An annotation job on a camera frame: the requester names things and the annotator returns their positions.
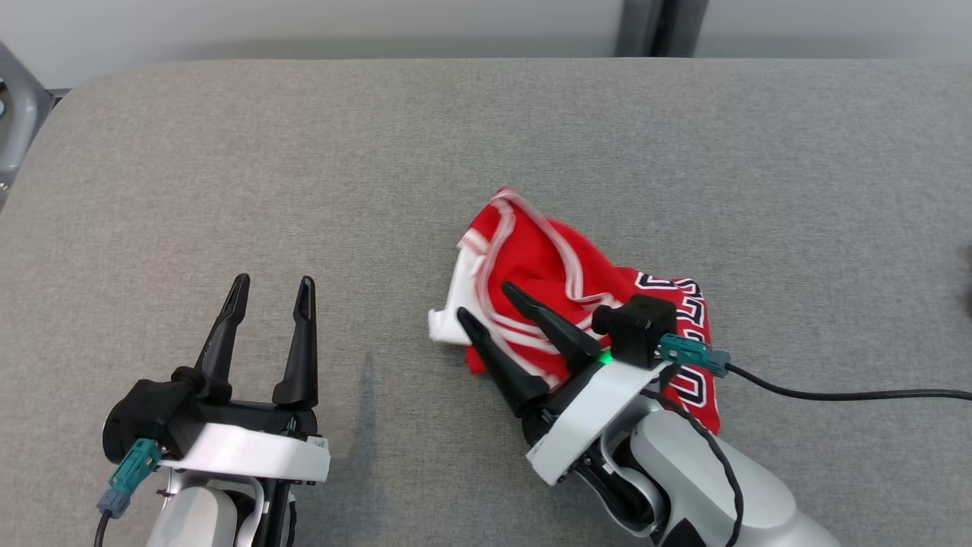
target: gray metal frame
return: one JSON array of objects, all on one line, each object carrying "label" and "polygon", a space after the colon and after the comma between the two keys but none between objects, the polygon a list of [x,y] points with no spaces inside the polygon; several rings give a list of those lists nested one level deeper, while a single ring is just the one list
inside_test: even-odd
[{"label": "gray metal frame", "polygon": [[616,57],[691,57],[709,0],[624,0]]},{"label": "gray metal frame", "polygon": [[0,185],[9,187],[23,164],[30,142],[53,107],[53,97],[0,42],[0,78],[10,92],[5,117],[10,116],[7,142],[0,142]]}]

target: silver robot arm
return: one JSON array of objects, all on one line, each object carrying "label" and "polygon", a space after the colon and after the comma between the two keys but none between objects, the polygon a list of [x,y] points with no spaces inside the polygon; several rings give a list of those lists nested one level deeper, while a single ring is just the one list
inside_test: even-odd
[{"label": "silver robot arm", "polygon": [[[838,547],[829,532],[802,513],[786,485],[765,467],[716,438],[743,491],[746,510],[738,545]],[[648,476],[671,492],[665,544],[691,526],[702,543],[724,545],[736,512],[721,464],[687,421],[669,411],[648,414],[631,433],[631,452]]]},{"label": "silver robot arm", "polygon": [[601,307],[594,329],[610,334],[610,352],[511,283],[510,302],[564,355],[570,376],[550,392],[495,343],[468,310],[458,318],[531,445],[527,459],[548,485],[581,477],[622,528],[660,547],[838,547],[801,513],[789,489],[764,467],[714,439],[744,501],[739,536],[735,493],[707,439],[658,402],[677,371],[661,360],[661,338],[674,332],[670,303],[636,295]]}]

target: gray cushion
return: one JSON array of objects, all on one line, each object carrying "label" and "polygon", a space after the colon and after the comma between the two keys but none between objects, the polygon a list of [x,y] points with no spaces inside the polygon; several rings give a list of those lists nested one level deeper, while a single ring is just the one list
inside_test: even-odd
[{"label": "gray cushion", "polygon": [[[0,537],[87,545],[102,421],[253,277],[231,381],[269,400],[317,280],[330,479],[297,545],[643,545],[547,487],[427,340],[501,185],[619,265],[691,276],[715,343],[806,389],[972,389],[972,69],[883,61],[174,64],[73,91],[0,214]],[[848,546],[966,545],[972,405],[718,383],[723,437]],[[153,479],[108,528],[143,542]]]}]

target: white wall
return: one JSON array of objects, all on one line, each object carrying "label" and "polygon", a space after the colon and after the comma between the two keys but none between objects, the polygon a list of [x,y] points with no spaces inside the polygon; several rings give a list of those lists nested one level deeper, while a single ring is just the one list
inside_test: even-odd
[{"label": "white wall", "polygon": [[[162,60],[611,55],[622,0],[0,0],[48,88]],[[972,58],[972,0],[710,0],[696,56]]]},{"label": "white wall", "polygon": [[160,60],[611,55],[620,0],[0,0],[49,89]]},{"label": "white wall", "polygon": [[696,56],[972,59],[972,0],[710,0]]}]

